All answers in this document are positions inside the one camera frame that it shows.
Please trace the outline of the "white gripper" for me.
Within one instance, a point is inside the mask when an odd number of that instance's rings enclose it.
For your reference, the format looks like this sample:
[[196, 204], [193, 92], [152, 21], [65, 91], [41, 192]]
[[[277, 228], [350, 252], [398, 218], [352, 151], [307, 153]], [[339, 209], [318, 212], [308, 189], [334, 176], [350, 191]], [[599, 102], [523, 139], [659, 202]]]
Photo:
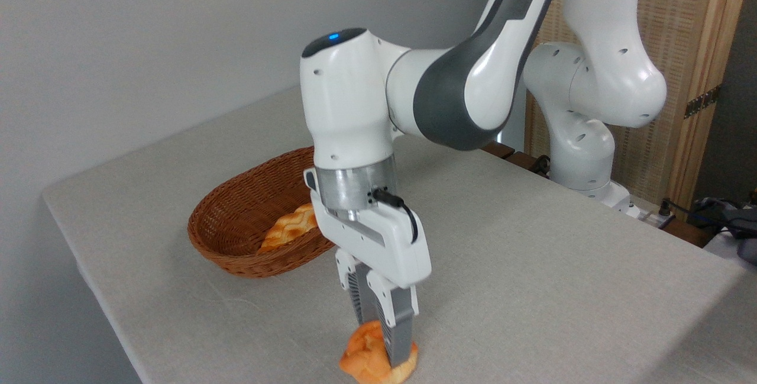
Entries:
[[305, 183], [322, 235], [340, 247], [335, 254], [339, 280], [358, 324], [380, 322], [390, 367], [398, 367], [409, 359], [419, 313], [414, 284], [432, 273], [418, 215], [379, 203], [358, 211], [356, 221], [342, 220], [323, 205], [314, 168], [305, 169]]

